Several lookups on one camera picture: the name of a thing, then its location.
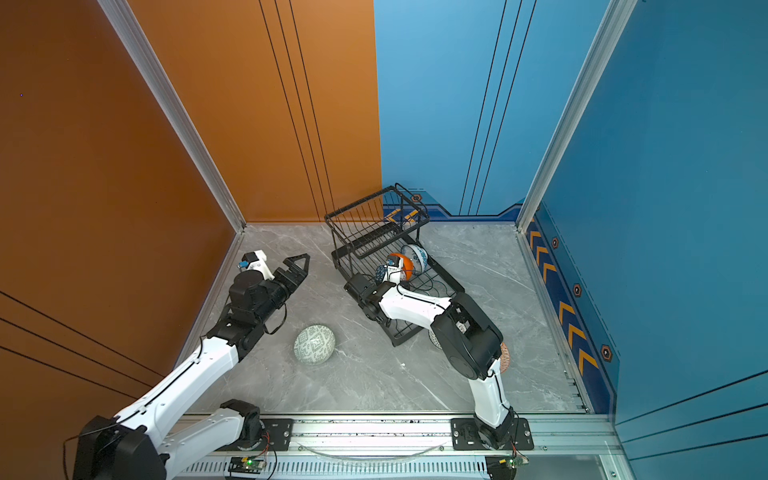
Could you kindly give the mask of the orange plastic bowl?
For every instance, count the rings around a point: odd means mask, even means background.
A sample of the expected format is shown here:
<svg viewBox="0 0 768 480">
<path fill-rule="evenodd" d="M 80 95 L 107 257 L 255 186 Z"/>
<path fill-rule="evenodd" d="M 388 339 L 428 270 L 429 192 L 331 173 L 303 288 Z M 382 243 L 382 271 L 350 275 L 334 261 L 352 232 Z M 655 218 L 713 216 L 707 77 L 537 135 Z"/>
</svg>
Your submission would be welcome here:
<svg viewBox="0 0 768 480">
<path fill-rule="evenodd" d="M 391 253 L 387 256 L 386 265 L 401 267 L 405 272 L 406 279 L 403 281 L 410 281 L 414 271 L 411 261 L 400 253 Z"/>
</svg>

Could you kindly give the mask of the blue floral white bowl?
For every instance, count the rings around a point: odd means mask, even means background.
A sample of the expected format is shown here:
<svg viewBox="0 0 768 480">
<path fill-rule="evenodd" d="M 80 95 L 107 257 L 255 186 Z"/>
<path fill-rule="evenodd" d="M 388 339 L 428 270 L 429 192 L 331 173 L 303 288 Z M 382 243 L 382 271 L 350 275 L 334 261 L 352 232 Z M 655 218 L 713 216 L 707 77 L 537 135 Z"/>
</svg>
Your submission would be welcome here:
<svg viewBox="0 0 768 480">
<path fill-rule="evenodd" d="M 415 274 L 421 274 L 429 269 L 428 253 L 423 247 L 417 244 L 405 244 L 401 247 L 401 254 L 411 261 Z"/>
</svg>

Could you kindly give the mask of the pale green patterned bowl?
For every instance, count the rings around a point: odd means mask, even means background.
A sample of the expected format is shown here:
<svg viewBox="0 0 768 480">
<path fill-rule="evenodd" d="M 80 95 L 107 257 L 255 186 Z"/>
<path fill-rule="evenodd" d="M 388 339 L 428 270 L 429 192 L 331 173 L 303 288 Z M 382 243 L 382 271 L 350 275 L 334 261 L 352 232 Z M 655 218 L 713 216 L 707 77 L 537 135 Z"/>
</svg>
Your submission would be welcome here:
<svg viewBox="0 0 768 480">
<path fill-rule="evenodd" d="M 305 365 L 320 365 L 328 361 L 336 346 L 333 331 L 326 325 L 314 324 L 304 328 L 294 341 L 294 355 Z"/>
</svg>

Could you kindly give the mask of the dark blue patterned bowl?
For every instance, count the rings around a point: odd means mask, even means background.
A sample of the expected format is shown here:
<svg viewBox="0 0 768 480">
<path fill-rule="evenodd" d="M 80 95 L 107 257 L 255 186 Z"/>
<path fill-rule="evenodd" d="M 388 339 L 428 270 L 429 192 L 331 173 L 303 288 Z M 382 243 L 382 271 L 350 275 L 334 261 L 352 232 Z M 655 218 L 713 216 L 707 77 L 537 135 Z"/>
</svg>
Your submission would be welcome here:
<svg viewBox="0 0 768 480">
<path fill-rule="evenodd" d="M 388 265 L 379 265 L 375 271 L 375 279 L 378 283 L 389 280 L 390 268 Z"/>
</svg>

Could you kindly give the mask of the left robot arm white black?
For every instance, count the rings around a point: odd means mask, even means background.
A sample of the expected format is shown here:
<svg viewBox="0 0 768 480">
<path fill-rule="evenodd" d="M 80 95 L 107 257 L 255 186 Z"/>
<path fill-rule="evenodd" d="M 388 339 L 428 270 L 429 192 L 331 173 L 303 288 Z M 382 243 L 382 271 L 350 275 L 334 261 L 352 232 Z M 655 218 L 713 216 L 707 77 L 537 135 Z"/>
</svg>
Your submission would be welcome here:
<svg viewBox="0 0 768 480">
<path fill-rule="evenodd" d="M 307 253 L 271 270 L 263 251 L 248 252 L 215 325 L 170 374 L 111 418 L 94 417 L 75 436 L 68 479 L 172 479 L 224 446 L 249 450 L 268 443 L 259 407 L 228 400 L 179 432 L 172 429 L 224 374 L 271 334 L 267 322 L 307 278 Z"/>
</svg>

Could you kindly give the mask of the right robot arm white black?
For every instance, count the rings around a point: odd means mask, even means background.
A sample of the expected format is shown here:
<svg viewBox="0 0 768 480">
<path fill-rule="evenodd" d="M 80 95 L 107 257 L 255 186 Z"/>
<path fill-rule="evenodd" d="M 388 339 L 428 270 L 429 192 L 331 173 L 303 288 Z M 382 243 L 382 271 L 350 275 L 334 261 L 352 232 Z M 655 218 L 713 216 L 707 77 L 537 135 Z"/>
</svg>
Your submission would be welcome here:
<svg viewBox="0 0 768 480">
<path fill-rule="evenodd" d="M 512 441 L 515 415 L 501 378 L 503 335 L 471 296 L 434 297 L 389 281 L 376 284 L 362 274 L 344 289 L 372 320 L 404 320 L 433 333 L 469 382 L 481 441 L 496 450 Z"/>
</svg>

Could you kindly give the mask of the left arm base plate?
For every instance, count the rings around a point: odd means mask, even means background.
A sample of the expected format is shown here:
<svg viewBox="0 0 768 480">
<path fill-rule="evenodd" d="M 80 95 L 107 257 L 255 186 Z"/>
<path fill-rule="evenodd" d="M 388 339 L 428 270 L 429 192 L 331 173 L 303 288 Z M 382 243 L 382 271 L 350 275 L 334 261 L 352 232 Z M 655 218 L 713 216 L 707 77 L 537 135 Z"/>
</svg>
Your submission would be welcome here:
<svg viewBox="0 0 768 480">
<path fill-rule="evenodd" d="M 263 450 L 284 452 L 289 449 L 294 427 L 293 418 L 262 417 L 260 426 L 260 439 L 257 443 L 245 447 L 235 442 L 218 448 L 217 452 L 259 453 Z"/>
</svg>

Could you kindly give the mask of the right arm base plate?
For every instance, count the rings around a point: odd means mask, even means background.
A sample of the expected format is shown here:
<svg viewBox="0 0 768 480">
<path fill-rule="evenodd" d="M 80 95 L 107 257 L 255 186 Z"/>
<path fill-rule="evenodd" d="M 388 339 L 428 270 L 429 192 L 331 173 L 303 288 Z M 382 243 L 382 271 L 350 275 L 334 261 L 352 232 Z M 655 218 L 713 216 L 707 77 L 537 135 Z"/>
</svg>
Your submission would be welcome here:
<svg viewBox="0 0 768 480">
<path fill-rule="evenodd" d="M 456 451 L 528 452 L 535 449 L 533 433 L 525 418 L 513 418 L 508 431 L 502 435 L 504 442 L 497 446 L 482 438 L 473 418 L 453 418 L 450 425 L 452 446 Z"/>
</svg>

